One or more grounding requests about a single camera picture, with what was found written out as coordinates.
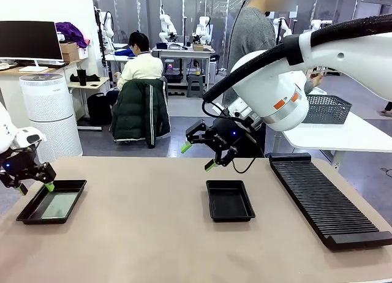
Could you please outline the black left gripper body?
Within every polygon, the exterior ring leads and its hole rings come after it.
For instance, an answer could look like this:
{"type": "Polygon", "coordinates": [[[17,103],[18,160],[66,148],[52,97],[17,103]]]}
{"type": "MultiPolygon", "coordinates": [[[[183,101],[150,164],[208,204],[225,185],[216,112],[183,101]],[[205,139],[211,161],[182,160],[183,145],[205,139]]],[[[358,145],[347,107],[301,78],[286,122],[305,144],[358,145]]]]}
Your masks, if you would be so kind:
{"type": "Polygon", "coordinates": [[[36,152],[1,153],[1,181],[36,179],[36,152]]]}

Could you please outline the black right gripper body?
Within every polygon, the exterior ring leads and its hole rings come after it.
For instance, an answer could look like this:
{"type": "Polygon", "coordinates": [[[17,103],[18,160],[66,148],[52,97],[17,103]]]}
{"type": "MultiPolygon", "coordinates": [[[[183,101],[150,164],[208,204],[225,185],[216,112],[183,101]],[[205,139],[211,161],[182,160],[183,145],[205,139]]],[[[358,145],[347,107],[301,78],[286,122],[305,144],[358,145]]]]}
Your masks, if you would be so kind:
{"type": "Polygon", "coordinates": [[[215,119],[205,131],[206,144],[213,151],[237,150],[237,156],[247,156],[247,133],[236,122],[229,119],[215,119]]]}

